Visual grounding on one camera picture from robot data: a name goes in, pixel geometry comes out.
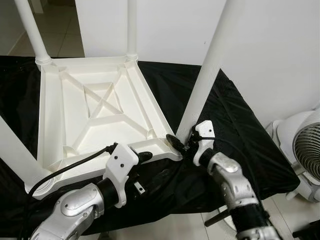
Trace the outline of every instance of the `black cloth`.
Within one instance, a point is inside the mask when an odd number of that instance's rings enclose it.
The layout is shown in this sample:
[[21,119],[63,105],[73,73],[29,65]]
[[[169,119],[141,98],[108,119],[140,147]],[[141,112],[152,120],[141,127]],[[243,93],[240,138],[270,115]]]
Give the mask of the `black cloth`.
[[[175,132],[188,103],[200,66],[172,63],[138,63],[169,125]],[[38,144],[41,74],[33,57],[0,57],[0,114],[29,151],[36,157]],[[294,190],[299,179],[221,70],[207,98],[199,122],[211,120],[215,136],[231,141],[248,162],[230,145],[216,141],[214,147],[237,160],[244,175],[258,185],[262,199]],[[248,171],[248,164],[254,176]],[[126,185],[127,204],[107,210],[85,234],[111,231],[159,220],[169,214],[210,212],[224,205],[219,187],[205,169],[183,160],[163,159],[137,168],[139,182],[147,189],[139,197]],[[51,213],[65,192],[96,183],[101,177],[60,188],[41,201],[32,200],[31,233]],[[21,227],[26,199],[23,182],[0,160],[0,237],[16,237]]]
[[320,220],[309,223],[302,230],[295,231],[292,236],[300,240],[320,240]]

